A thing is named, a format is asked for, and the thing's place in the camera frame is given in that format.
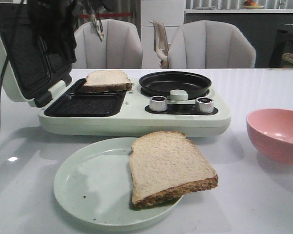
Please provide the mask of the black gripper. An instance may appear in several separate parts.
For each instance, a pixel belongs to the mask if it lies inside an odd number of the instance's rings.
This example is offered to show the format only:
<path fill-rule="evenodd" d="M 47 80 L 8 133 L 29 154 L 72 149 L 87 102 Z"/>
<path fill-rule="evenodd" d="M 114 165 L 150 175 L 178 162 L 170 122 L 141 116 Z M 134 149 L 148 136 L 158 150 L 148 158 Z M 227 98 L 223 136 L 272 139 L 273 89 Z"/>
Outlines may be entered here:
<path fill-rule="evenodd" d="M 27 13 L 33 30 L 33 43 L 44 40 L 47 54 L 58 54 L 64 62 L 76 62 L 74 26 L 80 8 L 84 9 L 95 34 L 104 39 L 100 10 L 115 10 L 115 0 L 29 0 Z"/>

